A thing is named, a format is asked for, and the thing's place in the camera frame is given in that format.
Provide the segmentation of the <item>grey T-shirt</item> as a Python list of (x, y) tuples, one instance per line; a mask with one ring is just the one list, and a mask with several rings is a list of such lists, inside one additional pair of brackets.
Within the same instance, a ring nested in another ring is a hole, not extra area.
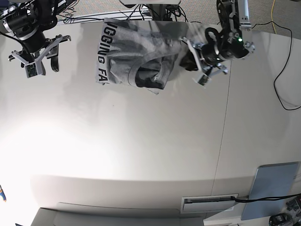
[(95, 81), (101, 85), (125, 85), (157, 94), (184, 71), (180, 59), (184, 39), (201, 41), (203, 28), (197, 23), (148, 24), (106, 18), (96, 54)]

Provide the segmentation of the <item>blue-grey flat panel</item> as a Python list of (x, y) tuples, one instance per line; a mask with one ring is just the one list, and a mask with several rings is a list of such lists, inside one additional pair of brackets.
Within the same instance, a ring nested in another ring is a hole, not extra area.
[[(260, 166), (257, 169), (249, 199), (255, 200), (288, 195), (298, 167), (298, 162)], [(245, 221), (275, 215), (281, 211), (283, 205), (283, 200), (247, 203), (241, 215), (241, 220)]]

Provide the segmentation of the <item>blue orange tool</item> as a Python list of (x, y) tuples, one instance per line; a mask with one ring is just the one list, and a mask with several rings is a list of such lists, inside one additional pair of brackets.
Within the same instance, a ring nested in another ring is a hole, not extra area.
[(2, 189), (1, 186), (0, 186), (0, 196), (1, 196), (1, 198), (3, 199), (4, 202), (7, 201), (6, 196), (5, 196), (4, 191), (3, 191), (3, 189)]

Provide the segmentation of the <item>black device bottom right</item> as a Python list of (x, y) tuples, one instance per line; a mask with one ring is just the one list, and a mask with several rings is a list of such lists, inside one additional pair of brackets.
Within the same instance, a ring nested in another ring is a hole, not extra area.
[(269, 218), (269, 226), (288, 226), (292, 217), (286, 213), (273, 215)]

